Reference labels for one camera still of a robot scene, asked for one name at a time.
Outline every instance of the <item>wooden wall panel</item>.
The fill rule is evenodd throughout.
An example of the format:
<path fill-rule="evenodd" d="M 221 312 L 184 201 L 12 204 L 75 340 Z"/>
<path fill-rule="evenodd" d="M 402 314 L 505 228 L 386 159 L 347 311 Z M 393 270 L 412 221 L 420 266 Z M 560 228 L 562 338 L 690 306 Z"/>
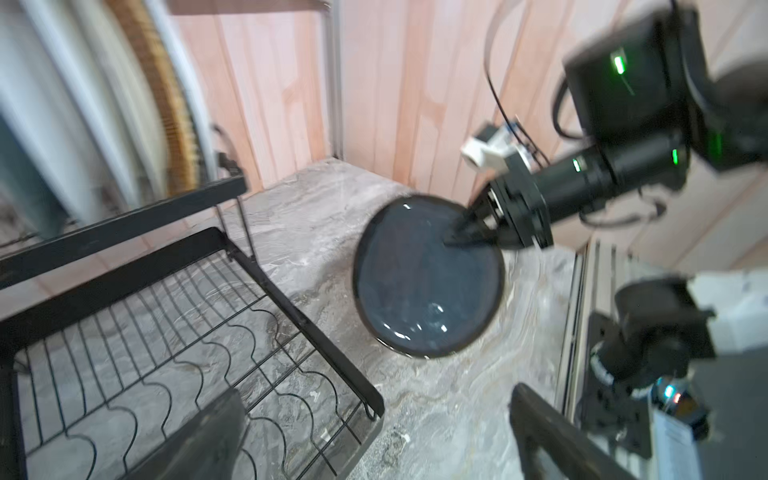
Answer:
<path fill-rule="evenodd" d="M 458 149 L 484 121 L 502 121 L 482 75 L 482 43 L 500 0 L 398 0 L 391 11 L 382 7 L 383 1 L 340 4 L 346 159 L 417 190 L 466 203 L 488 176 L 476 175 L 461 162 Z M 576 150 L 579 142 L 562 141 L 551 127 L 551 101 L 563 59 L 590 38 L 666 5 L 667 0 L 523 0 L 499 29 L 492 55 L 492 77 L 505 110 L 522 120 L 551 157 Z M 713 76 L 745 58 L 765 55 L 768 3 L 699 0 L 698 5 Z M 570 99 L 560 119 L 569 130 L 579 130 Z M 728 217 L 742 192 L 757 181 L 755 170 L 715 176 L 694 160 L 680 194 L 646 189 L 647 196 L 666 199 L 669 210 L 662 221 L 622 230 L 591 230 L 568 221 L 556 226 L 554 235 L 570 247 L 599 237 L 663 266 L 687 258 L 686 268 L 693 263 L 705 267 L 707 255 L 691 252 L 699 251 L 701 237 Z M 629 194 L 594 217 L 611 220 L 653 210 Z M 730 265 L 746 254 L 745 248 L 718 262 Z"/>
<path fill-rule="evenodd" d="M 702 265 L 725 270 L 768 236 L 768 174 L 763 174 L 686 252 L 676 267 L 694 272 Z"/>
<path fill-rule="evenodd" d="M 237 0 L 169 7 L 251 193 L 328 156 L 319 12 L 259 13 Z"/>
<path fill-rule="evenodd" d="M 250 190 L 260 191 L 263 188 L 261 175 L 253 158 L 253 148 L 245 126 L 242 105 L 235 92 L 227 51 L 220 40 L 220 23 L 213 15 L 175 18 L 198 72 L 211 120 L 219 124 L 232 139 Z"/>
<path fill-rule="evenodd" d="M 739 258 L 730 268 L 748 269 L 768 266 L 768 237 L 763 238 L 752 250 Z"/>

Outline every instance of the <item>plate rim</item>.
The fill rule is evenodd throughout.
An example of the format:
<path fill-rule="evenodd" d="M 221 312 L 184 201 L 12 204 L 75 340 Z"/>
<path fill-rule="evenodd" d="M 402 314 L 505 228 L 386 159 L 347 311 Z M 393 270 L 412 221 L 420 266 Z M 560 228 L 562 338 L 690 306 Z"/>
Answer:
<path fill-rule="evenodd" d="M 428 194 L 408 194 L 401 197 L 396 197 L 392 199 L 391 201 L 387 202 L 385 205 L 383 205 L 374 215 L 371 217 L 371 220 L 368 221 L 365 229 L 362 231 L 362 235 L 360 235 L 360 238 L 357 242 L 357 246 L 355 248 L 355 257 L 353 260 L 353 266 L 352 266 L 352 293 L 355 298 L 355 308 L 357 310 L 357 314 L 362 320 L 362 324 L 368 329 L 368 331 L 376 338 L 381 344 L 386 346 L 387 348 L 391 349 L 394 352 L 400 353 L 405 356 L 409 356 L 412 358 L 426 358 L 426 359 L 436 359 L 441 358 L 444 356 L 450 356 L 455 355 L 456 353 L 461 352 L 463 349 L 468 347 L 471 343 L 473 343 L 475 340 L 480 338 L 483 333 L 488 329 L 488 327 L 491 325 L 492 320 L 496 313 L 498 312 L 498 308 L 501 305 L 502 297 L 504 296 L 504 291 L 506 290 L 506 268 L 504 263 L 504 256 L 502 254 L 501 249 L 497 245 L 490 245 L 490 247 L 493 250 L 493 253 L 495 254 L 495 257 L 497 259 L 498 264 L 498 276 L 501 281 L 498 282 L 498 289 L 495 294 L 495 300 L 493 303 L 493 307 L 491 309 L 491 314 L 488 320 L 482 324 L 480 328 L 478 328 L 476 331 L 472 332 L 472 335 L 467 337 L 463 342 L 450 346 L 448 348 L 437 350 L 430 355 L 426 355 L 424 352 L 420 352 L 414 349 L 410 349 L 408 347 L 395 347 L 391 345 L 390 343 L 387 343 L 384 339 L 381 338 L 379 335 L 379 332 L 377 332 L 373 325 L 371 324 L 370 320 L 368 319 L 368 316 L 365 314 L 362 303 L 360 301 L 359 291 L 358 291 L 358 282 L 359 282 L 359 271 L 362 267 L 361 265 L 361 259 L 362 252 L 364 250 L 367 250 L 368 245 L 370 243 L 370 235 L 372 232 L 372 227 L 375 225 L 378 225 L 381 223 L 384 213 L 393 205 L 403 202 L 407 199 L 412 198 L 419 198 L 419 199 L 426 199 L 431 202 L 436 202 L 438 204 L 446 205 L 447 207 L 451 207 L 453 210 L 458 212 L 464 212 L 467 209 L 463 207 L 460 204 L 457 204 L 456 202 L 451 202 L 450 200 L 446 200 L 445 198 L 436 197 L 434 195 L 428 195 Z"/>
<path fill-rule="evenodd" d="M 160 112 L 136 52 L 112 10 L 101 0 L 74 0 L 71 6 L 74 15 L 84 24 L 89 24 L 81 26 L 83 37 L 93 51 L 96 66 L 114 97 L 115 107 L 123 118 L 129 141 L 136 150 L 138 166 L 147 176 L 154 201 L 163 200 L 168 197 L 167 140 Z M 96 18 L 100 25 L 93 22 Z M 127 62 L 114 61 L 116 56 L 113 54 L 118 50 L 119 55 L 128 58 Z M 138 100 L 131 93 L 143 98 Z"/>
<path fill-rule="evenodd" d="M 187 104 L 187 111 L 192 120 L 192 129 L 197 137 L 205 166 L 207 183 L 218 180 L 219 166 L 214 147 L 213 122 L 205 100 L 205 93 L 198 78 L 194 61 L 190 58 L 178 25 L 171 20 L 171 13 L 165 1 L 143 0 L 157 35 L 164 45 L 170 64 L 176 75 L 179 89 Z"/>

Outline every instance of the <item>black metal bracket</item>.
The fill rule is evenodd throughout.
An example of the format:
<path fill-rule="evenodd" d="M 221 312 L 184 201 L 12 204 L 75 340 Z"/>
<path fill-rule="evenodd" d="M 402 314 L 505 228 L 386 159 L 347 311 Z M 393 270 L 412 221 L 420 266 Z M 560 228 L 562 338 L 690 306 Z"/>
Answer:
<path fill-rule="evenodd" d="M 245 177 L 239 173 L 20 250 L 0 259 L 0 290 L 237 198 L 247 190 Z"/>
<path fill-rule="evenodd" d="M 83 319 L 148 288 L 163 278 L 174 275 L 178 270 L 194 266 L 217 252 L 229 253 L 266 296 L 272 299 L 287 319 L 331 365 L 341 380 L 359 397 L 360 404 L 365 406 L 366 412 L 370 406 L 375 414 L 380 418 L 383 417 L 384 400 L 368 379 L 301 310 L 293 305 L 255 260 L 249 258 L 221 230 L 211 227 L 0 322 L 0 460 L 10 465 L 6 471 L 3 471 L 4 467 L 0 465 L 0 478 L 24 478 L 25 455 L 23 452 L 25 450 L 19 417 L 18 392 L 15 389 L 14 355 L 30 345 L 44 341 L 56 332 L 63 331 L 68 326 L 76 323 L 79 325 Z M 320 450 L 316 457 L 322 455 L 323 450 Z"/>
<path fill-rule="evenodd" d="M 588 352 L 603 338 L 610 337 L 619 330 L 615 321 L 600 313 L 593 312 L 588 321 Z M 583 430 L 606 435 L 610 442 L 615 442 L 616 445 L 643 458 L 650 458 L 653 451 L 650 443 L 648 401 L 632 398 L 632 390 L 632 387 L 621 382 L 615 382 L 612 386 L 605 385 L 588 366 L 578 418 Z"/>

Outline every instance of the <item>metal wire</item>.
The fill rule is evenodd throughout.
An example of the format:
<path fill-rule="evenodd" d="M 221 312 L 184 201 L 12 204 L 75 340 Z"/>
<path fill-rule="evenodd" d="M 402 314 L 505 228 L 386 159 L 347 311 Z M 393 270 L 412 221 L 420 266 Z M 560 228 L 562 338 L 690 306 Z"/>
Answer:
<path fill-rule="evenodd" d="M 245 478 L 275 468 L 291 480 L 318 467 L 338 475 L 329 449 L 344 432 L 361 447 L 352 419 L 365 404 L 264 299 L 217 252 L 24 348 L 16 362 L 28 467 L 39 460 L 29 478 L 127 475 L 228 386 L 240 391 L 248 424 L 274 434 L 247 430 L 237 470 Z M 57 452 L 77 455 L 45 461 Z"/>

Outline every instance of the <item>black wire dish rack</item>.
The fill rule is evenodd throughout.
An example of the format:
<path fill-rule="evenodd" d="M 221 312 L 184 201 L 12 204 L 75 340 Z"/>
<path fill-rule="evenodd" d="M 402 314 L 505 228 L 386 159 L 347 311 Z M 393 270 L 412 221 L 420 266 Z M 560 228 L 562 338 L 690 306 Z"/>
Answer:
<path fill-rule="evenodd" d="M 1 321 L 0 477 L 179 478 L 141 469 L 234 391 L 236 451 L 195 440 L 233 456 L 232 478 L 343 477 L 378 435 L 381 395 L 261 270 L 222 164 L 230 178 L 0 259 L 4 287 L 232 198 L 251 248 L 208 228 Z"/>

